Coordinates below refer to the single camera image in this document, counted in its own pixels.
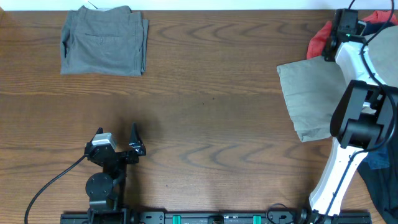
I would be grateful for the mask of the khaki beige shorts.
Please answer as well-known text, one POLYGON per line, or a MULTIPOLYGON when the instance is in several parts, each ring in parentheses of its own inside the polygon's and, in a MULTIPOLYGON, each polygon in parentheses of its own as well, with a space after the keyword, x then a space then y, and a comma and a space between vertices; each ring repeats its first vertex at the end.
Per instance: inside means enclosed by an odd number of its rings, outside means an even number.
MULTIPOLYGON (((369 44, 370 59, 380 77, 397 86, 397 27, 389 27, 369 44)), ((331 116, 347 84, 335 62, 318 56, 277 66, 289 116, 302 142, 330 137, 331 116)))

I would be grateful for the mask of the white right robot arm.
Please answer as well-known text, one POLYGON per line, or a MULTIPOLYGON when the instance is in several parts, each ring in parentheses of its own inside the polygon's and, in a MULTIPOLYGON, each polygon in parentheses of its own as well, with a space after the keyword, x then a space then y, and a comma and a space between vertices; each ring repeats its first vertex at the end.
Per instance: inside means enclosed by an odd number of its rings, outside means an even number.
POLYGON ((368 212, 341 211, 341 202, 363 159, 384 148, 397 131, 397 88, 377 74, 365 28, 357 10, 336 10, 322 55, 341 68, 347 87, 331 117, 331 154, 309 207, 296 215, 295 223, 371 222, 368 212))

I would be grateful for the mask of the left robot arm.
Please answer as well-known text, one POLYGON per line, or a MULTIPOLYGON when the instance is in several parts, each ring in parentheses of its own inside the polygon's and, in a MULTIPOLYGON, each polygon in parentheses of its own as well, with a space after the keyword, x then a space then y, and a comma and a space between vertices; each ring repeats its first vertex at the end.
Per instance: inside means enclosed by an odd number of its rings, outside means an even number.
POLYGON ((116 141, 111 133, 98 128, 84 150, 85 157, 102 168, 86 182, 89 196, 89 223, 132 223, 134 216, 124 204, 127 166, 137 164, 146 155, 146 147, 132 123, 129 138, 130 150, 117 152, 116 141))

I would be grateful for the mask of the red garment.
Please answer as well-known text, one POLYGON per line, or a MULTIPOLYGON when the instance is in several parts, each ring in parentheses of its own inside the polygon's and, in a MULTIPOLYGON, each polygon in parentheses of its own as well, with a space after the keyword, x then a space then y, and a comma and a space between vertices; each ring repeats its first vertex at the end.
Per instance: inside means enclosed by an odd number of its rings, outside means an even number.
MULTIPOLYGON (((374 11, 374 13, 372 13, 370 16, 364 18, 361 21, 364 21, 366 23, 366 28, 363 32, 364 37, 366 35, 376 34, 377 31, 383 30, 387 27, 397 25, 396 15, 391 11, 374 11)), ((326 40, 331 32, 332 22, 333 22, 333 20, 328 21, 323 26, 323 28, 321 28, 315 34, 315 36, 310 40, 310 42, 308 44, 308 49, 307 49, 307 58, 308 59, 322 55, 322 51, 326 44, 326 40)), ((363 45, 363 44, 357 43, 357 42, 345 42, 345 43, 351 43, 354 45, 363 45)), ((337 50, 337 53, 340 50, 340 48, 342 47, 342 45, 345 43, 342 43, 340 45, 340 47, 337 50)))

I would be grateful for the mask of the folded grey trousers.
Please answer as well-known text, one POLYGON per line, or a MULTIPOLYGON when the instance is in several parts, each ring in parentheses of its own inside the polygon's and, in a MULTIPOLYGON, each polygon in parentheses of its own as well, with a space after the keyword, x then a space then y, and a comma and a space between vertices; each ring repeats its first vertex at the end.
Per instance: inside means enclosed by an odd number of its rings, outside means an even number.
POLYGON ((128 6, 69 11, 60 36, 60 73, 141 76, 148 31, 149 20, 128 6))

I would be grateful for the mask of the navy blue garment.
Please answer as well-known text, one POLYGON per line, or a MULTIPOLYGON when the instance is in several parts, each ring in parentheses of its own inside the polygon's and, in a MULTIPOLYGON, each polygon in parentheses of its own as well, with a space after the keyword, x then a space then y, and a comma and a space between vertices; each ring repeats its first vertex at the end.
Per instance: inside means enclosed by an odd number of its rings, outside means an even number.
MULTIPOLYGON (((369 55, 379 76, 390 86, 397 86, 397 26, 385 28, 369 44, 369 55)), ((397 136, 386 148, 369 153, 368 157, 385 152, 389 165, 375 169, 371 160, 362 162, 358 172, 364 180, 371 200, 386 223, 397 223, 397 136)))

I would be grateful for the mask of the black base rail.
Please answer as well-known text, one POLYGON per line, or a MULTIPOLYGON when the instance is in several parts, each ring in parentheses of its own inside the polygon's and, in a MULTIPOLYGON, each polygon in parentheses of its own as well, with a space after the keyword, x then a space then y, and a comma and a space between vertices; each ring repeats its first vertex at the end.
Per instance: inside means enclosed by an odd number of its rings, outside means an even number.
POLYGON ((126 224, 267 224, 267 223, 320 223, 321 219, 309 220, 305 214, 271 210, 267 213, 87 213, 63 214, 61 224, 126 223, 126 224))

